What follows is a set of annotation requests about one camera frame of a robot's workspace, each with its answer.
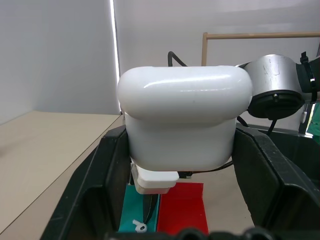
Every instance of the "table surface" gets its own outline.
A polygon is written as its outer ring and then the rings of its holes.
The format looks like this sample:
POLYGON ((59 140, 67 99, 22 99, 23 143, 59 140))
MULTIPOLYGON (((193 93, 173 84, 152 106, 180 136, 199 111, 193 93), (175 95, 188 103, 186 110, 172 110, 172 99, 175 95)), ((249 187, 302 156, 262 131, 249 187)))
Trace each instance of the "table surface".
POLYGON ((32 111, 0 125, 0 233, 119 117, 32 111))

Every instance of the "beige table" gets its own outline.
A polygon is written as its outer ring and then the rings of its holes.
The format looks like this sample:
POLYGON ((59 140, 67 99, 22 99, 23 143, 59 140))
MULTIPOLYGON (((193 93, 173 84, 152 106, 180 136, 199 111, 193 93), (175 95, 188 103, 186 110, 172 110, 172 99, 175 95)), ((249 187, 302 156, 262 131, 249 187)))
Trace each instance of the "beige table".
POLYGON ((75 169, 118 115, 33 111, 0 126, 0 239, 41 237, 75 169))

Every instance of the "wooden frame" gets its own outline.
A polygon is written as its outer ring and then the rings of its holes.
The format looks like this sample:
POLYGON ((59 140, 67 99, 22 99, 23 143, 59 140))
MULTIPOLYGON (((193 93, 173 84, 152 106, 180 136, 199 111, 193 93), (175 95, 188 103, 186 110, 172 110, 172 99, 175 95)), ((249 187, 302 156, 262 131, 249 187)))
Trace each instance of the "wooden frame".
POLYGON ((208 40, 213 39, 290 39, 319 38, 320 32, 271 32, 271 33, 240 33, 240 34, 209 34, 203 33, 201 66, 207 65, 208 40))

